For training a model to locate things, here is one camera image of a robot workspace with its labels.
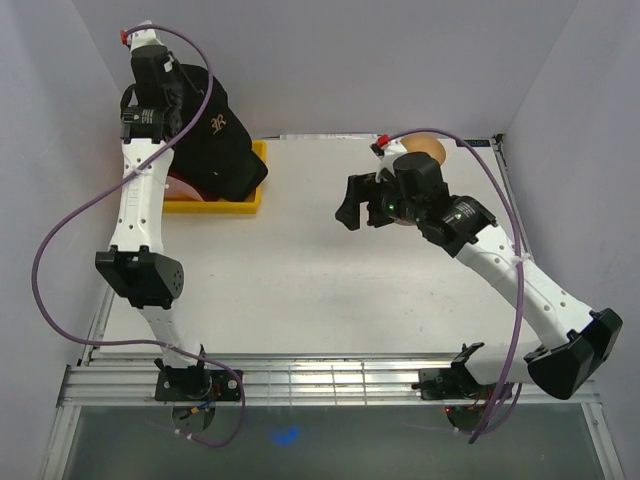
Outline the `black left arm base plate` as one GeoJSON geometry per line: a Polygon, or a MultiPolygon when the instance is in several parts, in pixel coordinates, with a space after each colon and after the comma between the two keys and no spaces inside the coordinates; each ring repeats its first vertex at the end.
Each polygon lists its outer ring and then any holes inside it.
{"type": "Polygon", "coordinates": [[[160,402],[239,401],[242,375],[241,370],[233,376],[224,369],[167,367],[158,374],[153,398],[160,402]]]}

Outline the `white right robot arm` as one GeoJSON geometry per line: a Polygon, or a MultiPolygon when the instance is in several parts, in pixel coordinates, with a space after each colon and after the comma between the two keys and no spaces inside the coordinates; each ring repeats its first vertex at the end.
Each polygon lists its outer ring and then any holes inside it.
{"type": "Polygon", "coordinates": [[[623,321],[612,309],[600,311],[572,297],[531,259],[478,200],[453,195],[440,164],[424,152],[393,154],[376,172],[351,175],[335,213],[348,230],[401,221],[418,228],[430,243],[465,265],[521,312],[536,333],[534,349],[519,351],[507,380],[538,386],[569,399],[609,358],[623,321]]]}

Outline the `black cap gold logo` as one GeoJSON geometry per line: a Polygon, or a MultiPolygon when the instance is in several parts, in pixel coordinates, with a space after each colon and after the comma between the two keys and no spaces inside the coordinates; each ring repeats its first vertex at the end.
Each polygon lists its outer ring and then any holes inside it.
{"type": "Polygon", "coordinates": [[[169,176],[194,189],[207,202],[242,202],[268,174],[252,150],[252,140],[230,109],[219,81],[197,65],[173,66],[183,91],[181,117],[195,125],[173,146],[169,176]]]}

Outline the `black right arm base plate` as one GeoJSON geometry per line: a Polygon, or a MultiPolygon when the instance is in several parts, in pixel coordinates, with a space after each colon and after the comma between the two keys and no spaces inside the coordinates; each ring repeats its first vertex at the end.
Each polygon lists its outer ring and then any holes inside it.
{"type": "Polygon", "coordinates": [[[452,368],[425,368],[411,385],[422,400],[488,400],[497,384],[482,385],[468,373],[452,368]]]}

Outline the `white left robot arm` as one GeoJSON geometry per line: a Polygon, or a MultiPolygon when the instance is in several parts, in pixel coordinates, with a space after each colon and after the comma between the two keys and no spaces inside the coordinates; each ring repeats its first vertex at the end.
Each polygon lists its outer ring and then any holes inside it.
{"type": "Polygon", "coordinates": [[[184,287],[182,264],[165,256],[161,234],[166,180],[183,128],[185,87],[179,63],[163,45],[131,51],[135,82],[121,99],[124,179],[109,248],[95,266],[115,293],[148,322],[162,355],[155,361],[166,384],[187,399],[210,399],[212,376],[203,360],[181,355],[184,335],[172,307],[184,287]]]}

